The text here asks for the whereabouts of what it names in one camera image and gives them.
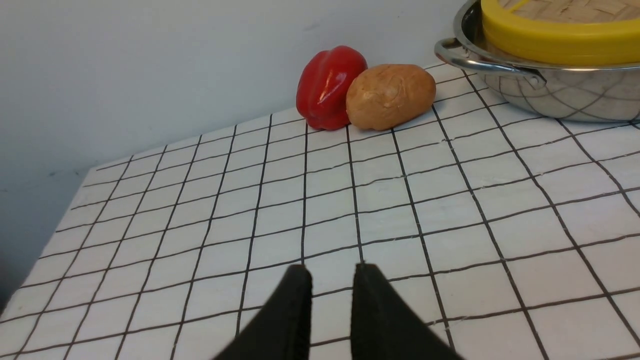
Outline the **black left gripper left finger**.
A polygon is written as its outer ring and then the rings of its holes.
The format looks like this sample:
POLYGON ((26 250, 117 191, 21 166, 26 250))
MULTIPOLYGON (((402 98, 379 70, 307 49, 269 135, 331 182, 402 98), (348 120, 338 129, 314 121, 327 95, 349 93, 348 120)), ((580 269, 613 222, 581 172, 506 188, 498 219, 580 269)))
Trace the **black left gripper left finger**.
POLYGON ((313 277, 290 265, 265 305, 217 360, 308 360, 311 347, 313 277))

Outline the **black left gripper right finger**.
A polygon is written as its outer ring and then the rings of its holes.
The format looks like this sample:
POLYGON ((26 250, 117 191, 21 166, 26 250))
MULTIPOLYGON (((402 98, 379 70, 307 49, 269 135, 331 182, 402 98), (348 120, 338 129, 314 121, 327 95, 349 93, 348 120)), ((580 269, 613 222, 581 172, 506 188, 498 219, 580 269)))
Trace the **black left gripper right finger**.
POLYGON ((350 353, 354 360, 461 360, 410 309, 377 265, 353 278, 350 353))

